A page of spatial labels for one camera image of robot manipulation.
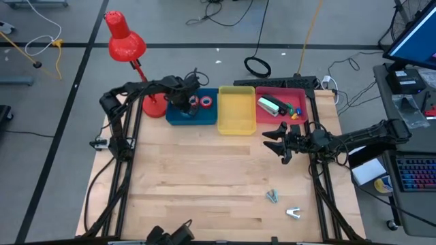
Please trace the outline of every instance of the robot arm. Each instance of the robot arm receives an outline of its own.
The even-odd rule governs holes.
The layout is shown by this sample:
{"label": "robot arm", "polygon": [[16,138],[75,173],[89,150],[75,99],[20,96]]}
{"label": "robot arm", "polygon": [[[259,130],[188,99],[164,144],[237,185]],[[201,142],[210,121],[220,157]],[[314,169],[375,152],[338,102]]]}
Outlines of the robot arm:
{"label": "robot arm", "polygon": [[[112,136],[109,139],[108,149],[117,160],[128,161],[132,155],[130,143],[123,135],[121,117],[135,100],[141,96],[165,93],[168,101],[178,108],[182,113],[195,114],[193,105],[189,98],[200,87],[198,77],[193,72],[184,80],[180,77],[166,76],[162,80],[151,82],[128,82],[121,87],[114,88],[104,93],[99,102],[106,113],[111,128]],[[124,103],[121,103],[116,96],[126,95]]]}
{"label": "robot arm", "polygon": [[282,164],[288,164],[295,153],[313,153],[323,161],[333,160],[340,152],[348,152],[361,146],[373,144],[397,145],[406,143],[411,137],[407,125],[402,120],[382,120],[366,129],[335,136],[318,122],[321,129],[315,129],[308,135],[301,135],[300,127],[292,125],[291,131],[286,133],[286,122],[280,124],[276,131],[264,132],[262,135],[272,140],[281,138],[281,142],[264,142],[279,156],[283,156]]}

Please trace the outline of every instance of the lamp base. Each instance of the lamp base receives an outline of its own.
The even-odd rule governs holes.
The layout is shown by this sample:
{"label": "lamp base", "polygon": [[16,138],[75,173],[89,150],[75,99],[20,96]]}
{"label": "lamp base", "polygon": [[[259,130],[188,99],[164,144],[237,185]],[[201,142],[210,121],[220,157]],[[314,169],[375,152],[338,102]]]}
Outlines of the lamp base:
{"label": "lamp base", "polygon": [[164,98],[165,93],[155,94],[156,102],[147,96],[144,98],[144,102],[142,102],[142,110],[152,118],[159,118],[165,116],[166,108],[168,101]]}

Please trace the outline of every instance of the computer monitor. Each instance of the computer monitor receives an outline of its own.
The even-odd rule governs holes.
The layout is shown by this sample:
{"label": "computer monitor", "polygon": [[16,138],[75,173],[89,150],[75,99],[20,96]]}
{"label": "computer monitor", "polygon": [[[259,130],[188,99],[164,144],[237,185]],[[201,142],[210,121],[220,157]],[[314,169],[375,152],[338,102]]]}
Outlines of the computer monitor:
{"label": "computer monitor", "polygon": [[383,54],[395,61],[392,69],[407,64],[436,69],[436,0],[432,0]]}

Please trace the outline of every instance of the red tray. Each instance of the red tray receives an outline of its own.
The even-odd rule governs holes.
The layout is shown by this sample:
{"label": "red tray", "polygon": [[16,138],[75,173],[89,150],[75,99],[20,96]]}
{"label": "red tray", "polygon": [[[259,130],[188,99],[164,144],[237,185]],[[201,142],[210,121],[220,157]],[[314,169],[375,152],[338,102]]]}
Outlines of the red tray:
{"label": "red tray", "polygon": [[[274,117],[269,114],[266,110],[262,109],[258,105],[258,99],[262,95],[272,95],[278,100],[284,103],[291,103],[294,110],[300,108],[302,115],[298,119],[292,120],[289,114],[282,116],[277,115]],[[256,122],[257,123],[270,123],[279,125],[281,122],[285,121],[289,125],[299,125],[305,123],[307,120],[307,109],[306,109],[306,92],[301,88],[273,88],[273,87],[257,87],[256,88]]]}

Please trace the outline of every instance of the wooden table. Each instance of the wooden table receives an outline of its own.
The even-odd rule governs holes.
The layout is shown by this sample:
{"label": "wooden table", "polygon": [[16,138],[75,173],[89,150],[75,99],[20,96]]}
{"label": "wooden table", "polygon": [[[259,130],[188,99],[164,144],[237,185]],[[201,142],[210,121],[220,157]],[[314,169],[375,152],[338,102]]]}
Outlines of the wooden table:
{"label": "wooden table", "polygon": [[[321,123],[341,134],[332,93],[315,94]],[[309,101],[307,109],[311,112]],[[192,218],[197,240],[266,242],[277,236],[281,242],[322,241],[308,155],[293,153],[291,162],[282,165],[262,144],[267,140],[262,132],[277,127],[258,125],[251,136],[229,136],[220,135],[216,126],[173,127],[165,118],[142,114],[122,239],[143,240],[155,225],[172,233]],[[111,157],[107,150],[96,153],[90,181]],[[113,169],[114,163],[91,191],[89,225],[107,204]],[[330,175],[338,209],[365,237],[349,170],[332,163]],[[278,191],[277,204],[265,198],[271,189]],[[294,206],[301,209],[300,220],[285,214]],[[333,237],[327,208],[326,220]],[[84,233],[83,212],[76,233]]]}

